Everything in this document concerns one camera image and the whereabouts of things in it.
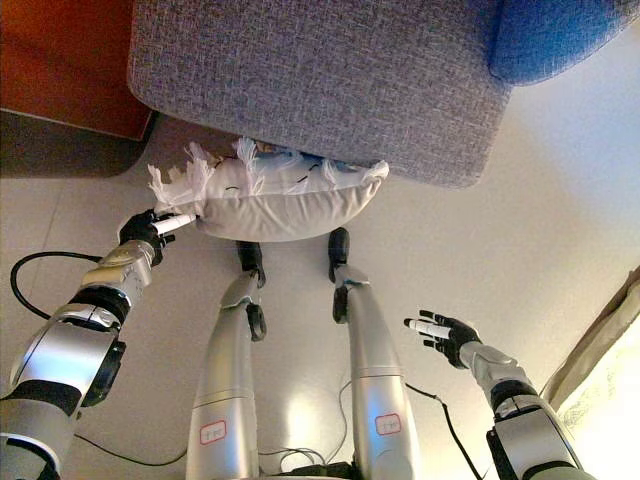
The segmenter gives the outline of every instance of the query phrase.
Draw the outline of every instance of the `gray fabric upholstery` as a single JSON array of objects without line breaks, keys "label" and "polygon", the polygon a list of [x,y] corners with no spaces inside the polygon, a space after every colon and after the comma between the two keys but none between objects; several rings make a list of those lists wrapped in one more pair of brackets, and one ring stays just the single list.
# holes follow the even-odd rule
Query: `gray fabric upholstery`
[{"label": "gray fabric upholstery", "polygon": [[447,187],[476,182],[510,87],[497,0],[140,0],[129,85],[191,122]]},{"label": "gray fabric upholstery", "polygon": [[541,82],[584,60],[638,17],[640,0],[505,0],[491,73]]}]

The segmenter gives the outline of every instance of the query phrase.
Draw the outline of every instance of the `black cable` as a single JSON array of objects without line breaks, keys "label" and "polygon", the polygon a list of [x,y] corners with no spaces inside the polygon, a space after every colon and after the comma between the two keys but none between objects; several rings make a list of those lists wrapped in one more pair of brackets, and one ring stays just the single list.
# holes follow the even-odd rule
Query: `black cable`
[{"label": "black cable", "polygon": [[338,444],[336,449],[332,450],[331,454],[327,457],[328,462],[331,462],[331,460],[333,460],[336,457],[336,455],[338,454],[338,452],[340,451],[340,449],[344,445],[344,442],[347,439],[347,428],[348,428],[347,416],[344,414],[344,406],[342,405],[342,393],[346,390],[346,388],[349,385],[351,385],[351,381],[348,381],[347,383],[345,383],[344,386],[340,389],[340,392],[338,393],[338,405],[340,405],[340,415],[342,415],[342,423],[344,424],[344,431],[342,433],[342,438],[340,439],[340,443]]},{"label": "black cable", "polygon": [[142,465],[144,467],[166,467],[167,465],[171,465],[172,463],[176,463],[178,460],[180,460],[182,457],[184,457],[187,454],[187,449],[185,448],[182,451],[182,453],[180,453],[180,455],[178,455],[176,458],[174,458],[172,460],[168,460],[166,462],[161,462],[161,463],[143,462],[142,460],[136,460],[135,458],[130,458],[130,457],[127,457],[126,455],[120,455],[119,453],[112,452],[111,450],[109,450],[107,448],[104,448],[103,446],[100,446],[97,443],[95,443],[95,442],[89,440],[88,438],[83,437],[82,435],[79,435],[77,433],[74,434],[74,437],[79,438],[80,440],[84,440],[88,444],[96,447],[98,450],[101,450],[104,453],[108,453],[109,455],[113,455],[114,457],[118,457],[118,458],[121,458],[122,460],[126,460],[127,462],[135,463],[137,465]]},{"label": "black cable", "polygon": [[320,459],[320,461],[322,462],[321,465],[327,465],[327,461],[324,459],[324,457],[320,453],[318,453],[316,450],[312,448],[306,448],[306,447],[282,448],[280,450],[276,450],[275,452],[258,452],[258,455],[269,456],[269,455],[278,455],[280,453],[301,453],[304,456],[306,456],[312,462],[312,464],[315,465],[315,460],[313,460],[313,457],[307,456],[307,454],[313,454]]},{"label": "black cable", "polygon": [[449,407],[447,407],[447,404],[444,403],[442,399],[437,395],[433,395],[432,393],[427,393],[423,390],[420,390],[419,388],[414,387],[413,385],[409,385],[408,383],[405,383],[405,385],[407,386],[408,389],[413,390],[414,392],[419,393],[420,395],[424,395],[425,397],[429,397],[433,400],[437,400],[438,402],[440,402],[440,405],[442,405],[442,410],[444,410],[444,417],[447,420],[447,425],[449,427],[449,432],[451,432],[451,436],[455,440],[456,445],[458,445],[458,448],[460,449],[460,452],[464,456],[464,459],[467,461],[467,464],[469,465],[469,468],[473,472],[473,475],[476,477],[477,480],[482,480],[484,477],[481,477],[480,474],[478,473],[478,470],[476,470],[476,467],[471,461],[471,458],[469,457],[469,455],[467,454],[467,451],[462,446],[462,442],[458,438],[458,435],[456,435],[456,431],[453,429],[453,424],[451,423],[451,417],[449,416]]},{"label": "black cable", "polygon": [[27,309],[29,309],[30,311],[32,311],[33,313],[35,313],[39,317],[42,317],[45,320],[49,320],[51,318],[51,315],[49,315],[48,313],[43,312],[38,307],[33,306],[26,298],[24,298],[24,296],[22,295],[22,292],[20,291],[20,288],[18,288],[18,271],[20,270],[20,268],[22,268],[22,266],[25,263],[30,262],[31,260],[34,260],[36,258],[41,258],[41,257],[82,258],[84,260],[90,260],[90,261],[96,262],[96,263],[99,262],[102,259],[102,257],[96,257],[94,255],[85,255],[84,253],[53,251],[53,252],[33,253],[31,255],[27,255],[26,257],[21,258],[20,260],[18,260],[16,262],[16,264],[11,269],[11,291],[13,292],[15,297],[18,299],[18,301],[22,305],[27,307]]}]

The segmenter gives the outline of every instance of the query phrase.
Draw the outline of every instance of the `blue fabric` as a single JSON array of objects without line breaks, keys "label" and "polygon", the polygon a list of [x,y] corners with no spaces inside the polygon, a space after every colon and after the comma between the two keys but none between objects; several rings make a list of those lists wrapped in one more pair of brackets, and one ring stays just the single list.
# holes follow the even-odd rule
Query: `blue fabric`
[{"label": "blue fabric", "polygon": [[640,13],[640,0],[505,0],[490,61],[512,85],[546,80],[584,60]]}]

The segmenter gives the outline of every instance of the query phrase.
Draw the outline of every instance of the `white floor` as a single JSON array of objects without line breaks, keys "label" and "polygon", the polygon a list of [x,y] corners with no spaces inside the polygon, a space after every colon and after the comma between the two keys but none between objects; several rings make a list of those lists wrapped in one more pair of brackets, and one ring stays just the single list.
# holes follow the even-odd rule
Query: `white floor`
[{"label": "white floor", "polygon": [[[407,380],[449,403],[481,472],[490,465],[484,434],[492,423],[483,395],[468,372],[424,349],[402,320],[429,307],[471,321],[486,343],[517,357],[542,387],[640,264],[639,112],[636,23],[563,75],[514,91],[477,186],[442,190],[392,177],[348,225],[351,263],[377,288]],[[192,139],[215,143],[199,127],[161,117],[145,156],[121,177],[0,181],[3,394],[12,358],[42,325],[11,296],[13,262],[44,249],[108,252],[121,221],[153,205],[145,186],[148,159],[182,164],[180,150]],[[346,327],[331,320],[326,240],[263,246],[269,334],[253,355],[263,451],[304,446],[326,454],[342,433],[337,392],[347,379],[348,342]],[[47,259],[26,267],[20,283],[35,304],[52,311],[71,298],[89,267]],[[116,384],[107,401],[84,413],[80,433],[152,462],[185,447],[216,305],[238,271],[232,242],[178,232],[123,329],[128,349]],[[412,398],[425,478],[471,478],[440,407]],[[349,436],[337,459],[352,452]],[[290,457],[285,466],[303,460]],[[273,457],[261,463],[277,470]],[[184,460],[139,467],[76,441],[64,478],[183,476]]]}]

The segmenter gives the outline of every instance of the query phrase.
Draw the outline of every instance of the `white pillow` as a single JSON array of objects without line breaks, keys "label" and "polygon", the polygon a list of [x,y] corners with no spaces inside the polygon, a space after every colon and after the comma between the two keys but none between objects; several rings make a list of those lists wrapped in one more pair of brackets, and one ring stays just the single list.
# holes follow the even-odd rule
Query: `white pillow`
[{"label": "white pillow", "polygon": [[169,171],[171,183],[149,165],[155,210],[195,213],[199,230],[234,240],[284,242],[330,232],[360,213],[389,174],[386,162],[366,169],[289,149],[258,154],[244,137],[238,159],[189,147],[192,161],[184,173]]}]

